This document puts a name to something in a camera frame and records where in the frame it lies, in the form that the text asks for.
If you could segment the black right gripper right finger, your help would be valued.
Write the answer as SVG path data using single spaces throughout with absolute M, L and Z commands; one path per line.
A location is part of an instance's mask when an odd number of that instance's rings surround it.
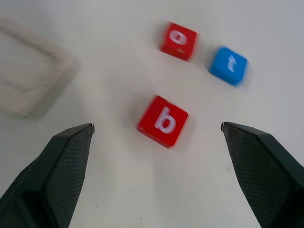
M 269 133 L 232 122 L 221 131 L 261 228 L 304 228 L 304 166 Z

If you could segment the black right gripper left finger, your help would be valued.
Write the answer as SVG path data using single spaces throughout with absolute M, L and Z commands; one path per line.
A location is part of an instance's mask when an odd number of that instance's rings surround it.
M 0 228 L 68 228 L 85 180 L 92 123 L 54 135 L 0 198 Z

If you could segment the red letter b block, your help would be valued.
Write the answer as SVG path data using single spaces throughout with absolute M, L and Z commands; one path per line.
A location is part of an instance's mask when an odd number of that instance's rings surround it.
M 189 114 L 156 95 L 137 124 L 137 130 L 160 145 L 170 148 L 175 145 Z

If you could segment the blue letter t block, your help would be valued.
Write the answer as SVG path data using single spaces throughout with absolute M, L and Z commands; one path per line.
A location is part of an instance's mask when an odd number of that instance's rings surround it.
M 220 46 L 209 68 L 209 72 L 219 79 L 237 86 L 243 81 L 246 74 L 248 60 L 232 51 Z

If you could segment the red letter o block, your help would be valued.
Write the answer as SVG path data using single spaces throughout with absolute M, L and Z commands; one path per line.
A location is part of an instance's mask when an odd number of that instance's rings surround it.
M 198 38 L 199 35 L 196 31 L 168 22 L 160 45 L 160 51 L 189 61 L 194 54 Z

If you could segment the long wooden tray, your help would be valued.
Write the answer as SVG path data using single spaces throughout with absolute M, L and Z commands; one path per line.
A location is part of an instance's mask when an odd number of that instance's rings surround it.
M 0 17 L 0 110 L 25 117 L 63 83 L 77 65 L 64 49 Z

